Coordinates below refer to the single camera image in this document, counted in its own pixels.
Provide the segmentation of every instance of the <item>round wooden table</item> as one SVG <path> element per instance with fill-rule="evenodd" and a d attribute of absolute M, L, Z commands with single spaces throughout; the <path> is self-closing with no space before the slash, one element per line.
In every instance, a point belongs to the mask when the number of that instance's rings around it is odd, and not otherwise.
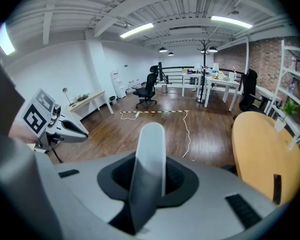
<path fill-rule="evenodd" d="M 300 149 L 297 144 L 289 149 L 292 139 L 286 129 L 275 130 L 275 120 L 257 112 L 241 113 L 232 128 L 238 177 L 273 200 L 274 175 L 281 175 L 280 205 L 300 187 Z"/>

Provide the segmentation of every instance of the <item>white wall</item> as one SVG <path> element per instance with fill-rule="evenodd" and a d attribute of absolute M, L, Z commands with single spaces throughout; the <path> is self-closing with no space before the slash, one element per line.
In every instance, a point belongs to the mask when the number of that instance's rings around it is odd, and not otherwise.
<path fill-rule="evenodd" d="M 39 88 L 54 98 L 65 114 L 69 102 L 62 92 L 64 87 L 68 88 L 70 100 L 78 95 L 100 91 L 101 86 L 88 55 L 85 41 L 64 43 L 31 53 L 6 67 L 16 90 L 25 99 L 17 120 L 21 119 L 22 110 Z M 90 102 L 77 112 L 84 117 L 94 109 L 96 108 Z"/>
<path fill-rule="evenodd" d="M 95 74 L 99 79 L 101 89 L 105 91 L 107 98 L 116 96 L 116 91 L 111 80 L 112 68 L 109 66 L 109 61 L 113 58 L 106 58 L 103 44 L 97 38 L 91 38 L 86 41 L 87 49 L 89 50 L 90 59 L 92 61 Z"/>
<path fill-rule="evenodd" d="M 159 62 L 157 51 L 142 46 L 115 41 L 102 41 L 102 46 L 107 69 L 118 71 L 125 88 L 131 80 L 147 81 L 150 67 Z"/>
<path fill-rule="evenodd" d="M 199 46 L 183 46 L 173 47 L 168 49 L 167 52 L 159 52 L 159 61 L 162 62 L 163 68 L 168 67 L 196 67 L 199 63 L 204 65 L 204 56 L 197 50 Z M 173 52 L 174 56 L 168 56 L 169 52 Z M 208 67 L 214 64 L 214 54 L 211 53 L 205 57 L 205 65 Z M 164 69 L 164 74 L 169 76 L 169 80 L 172 83 L 182 83 L 181 68 L 176 69 Z"/>
<path fill-rule="evenodd" d="M 183 46 L 183 47 L 173 47 L 173 49 L 168 49 L 167 52 L 159 53 L 159 61 L 162 62 L 163 68 L 168 67 L 194 67 L 197 63 L 204 65 L 204 56 L 197 50 L 199 46 Z M 174 56 L 168 56 L 169 52 L 173 52 Z M 214 55 L 206 55 L 205 65 L 212 67 L 214 64 Z"/>

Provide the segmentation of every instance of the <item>black vent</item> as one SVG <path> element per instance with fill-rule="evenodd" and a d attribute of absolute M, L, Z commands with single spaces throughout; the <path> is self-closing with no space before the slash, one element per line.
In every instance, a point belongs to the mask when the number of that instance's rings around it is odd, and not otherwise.
<path fill-rule="evenodd" d="M 177 27 L 170 28 L 170 30 L 180 30 L 180 29 L 201 29 L 201 26 L 177 26 Z"/>
<path fill-rule="evenodd" d="M 134 172 L 136 157 L 129 159 L 128 161 L 124 162 L 117 168 L 112 171 L 111 177 L 121 187 L 125 190 L 130 190 L 130 184 L 132 179 L 132 174 Z"/>
<path fill-rule="evenodd" d="M 130 190 L 132 174 L 134 171 L 136 157 L 129 159 L 112 171 L 111 177 L 125 190 Z M 182 171 L 172 164 L 166 163 L 165 166 L 165 194 L 168 195 L 179 189 L 185 180 Z"/>
<path fill-rule="evenodd" d="M 261 217 L 239 194 L 225 198 L 243 226 L 248 229 L 261 221 Z"/>

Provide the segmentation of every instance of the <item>brick wall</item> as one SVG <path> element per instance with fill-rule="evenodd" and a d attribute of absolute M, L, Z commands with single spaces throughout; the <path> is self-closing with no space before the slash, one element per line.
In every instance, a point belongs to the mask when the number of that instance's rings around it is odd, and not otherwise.
<path fill-rule="evenodd" d="M 286 46 L 300 47 L 300 38 L 284 37 Z M 249 63 L 248 68 L 257 72 L 257 85 L 275 92 L 280 74 L 281 64 L 281 40 L 282 38 L 269 38 L 249 43 Z M 288 51 L 284 53 L 284 65 L 289 67 L 292 61 L 292 54 Z M 220 50 L 214 54 L 214 62 L 219 63 L 223 69 L 232 69 L 244 72 L 246 66 L 246 44 L 239 44 L 227 49 Z M 296 63 L 296 70 L 300 72 L 300 61 Z M 290 73 L 283 76 L 281 87 L 287 89 L 290 83 L 295 83 L 294 95 L 300 99 L 300 81 L 293 78 Z M 279 96 L 285 100 L 286 96 L 279 93 Z M 298 115 L 294 120 L 300 124 L 300 108 Z"/>

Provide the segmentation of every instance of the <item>wooden table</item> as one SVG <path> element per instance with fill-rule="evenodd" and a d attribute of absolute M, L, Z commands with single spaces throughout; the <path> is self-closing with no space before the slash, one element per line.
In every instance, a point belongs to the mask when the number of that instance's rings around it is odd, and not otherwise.
<path fill-rule="evenodd" d="M 199 97 L 199 89 L 201 85 L 201 74 L 187 74 L 182 73 L 182 97 L 185 95 L 185 78 L 195 78 L 194 80 L 194 90 L 196 90 L 196 82 L 197 82 L 197 91 L 196 97 Z"/>
<path fill-rule="evenodd" d="M 215 79 L 215 78 L 212 78 L 211 75 L 210 76 L 205 76 L 204 89 L 203 89 L 203 97 L 206 95 L 205 103 L 204 103 L 205 108 L 208 106 L 208 100 L 209 100 L 209 96 L 210 96 L 211 85 L 213 83 L 225 86 L 225 91 L 224 91 L 223 98 L 222 98 L 222 101 L 224 103 L 226 103 L 226 101 L 227 101 L 230 86 L 235 87 L 234 95 L 233 95 L 232 102 L 231 102 L 231 105 L 230 105 L 230 108 L 229 108 L 229 111 L 231 111 L 232 108 L 234 107 L 240 84 L 236 81 L 231 81 L 231 80 L 225 81 L 225 80 L 221 80 L 221 79 Z"/>
<path fill-rule="evenodd" d="M 109 110 L 110 110 L 110 113 L 113 114 L 113 110 L 109 104 L 109 100 L 106 96 L 106 91 L 100 91 L 100 92 L 93 92 L 93 93 L 90 93 L 88 95 L 88 98 L 82 100 L 82 101 L 78 101 L 76 102 L 75 104 L 73 105 L 68 105 L 66 108 L 67 110 L 69 111 L 69 114 L 70 116 L 72 117 L 72 119 L 74 121 L 77 121 L 77 123 L 79 124 L 79 126 L 87 133 L 89 134 L 88 130 L 84 127 L 84 125 L 81 123 L 80 120 L 77 120 L 76 117 L 73 115 L 73 113 L 80 107 L 84 106 L 85 104 L 89 103 L 90 101 L 93 101 L 95 98 L 97 98 L 98 96 L 102 96 L 103 99 L 104 99 L 104 102 L 107 104 Z"/>
<path fill-rule="evenodd" d="M 257 112 L 241 113 L 233 124 L 232 148 L 238 177 L 269 199 L 274 174 L 281 175 L 281 202 L 289 202 L 300 187 L 300 149 L 289 149 L 293 137 L 277 132 L 275 120 Z"/>

